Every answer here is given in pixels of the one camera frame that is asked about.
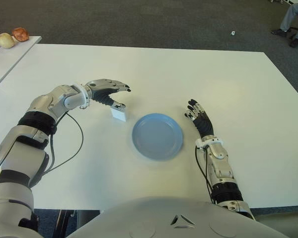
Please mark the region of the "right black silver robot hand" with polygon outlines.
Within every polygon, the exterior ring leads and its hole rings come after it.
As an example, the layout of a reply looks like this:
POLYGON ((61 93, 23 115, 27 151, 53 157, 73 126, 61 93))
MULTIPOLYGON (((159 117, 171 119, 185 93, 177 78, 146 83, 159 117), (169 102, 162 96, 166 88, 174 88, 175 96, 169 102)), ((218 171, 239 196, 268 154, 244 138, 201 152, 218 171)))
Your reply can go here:
POLYGON ((192 120, 194 126, 199 132, 200 137, 203 138, 205 136, 214 136, 212 122, 202 106, 194 99, 191 99, 188 101, 187 109, 188 110, 184 115, 185 117, 192 120))

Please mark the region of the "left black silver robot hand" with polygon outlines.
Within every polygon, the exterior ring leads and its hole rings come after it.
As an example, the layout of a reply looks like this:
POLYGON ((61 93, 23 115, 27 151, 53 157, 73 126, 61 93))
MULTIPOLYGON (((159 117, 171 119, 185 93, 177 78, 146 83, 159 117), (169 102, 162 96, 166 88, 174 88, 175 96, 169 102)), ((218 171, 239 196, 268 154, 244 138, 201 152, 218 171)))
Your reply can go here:
POLYGON ((131 92, 130 87, 117 80, 98 79, 85 85, 90 89, 90 99, 115 109, 124 109, 126 105, 113 100, 110 95, 121 91, 131 92))

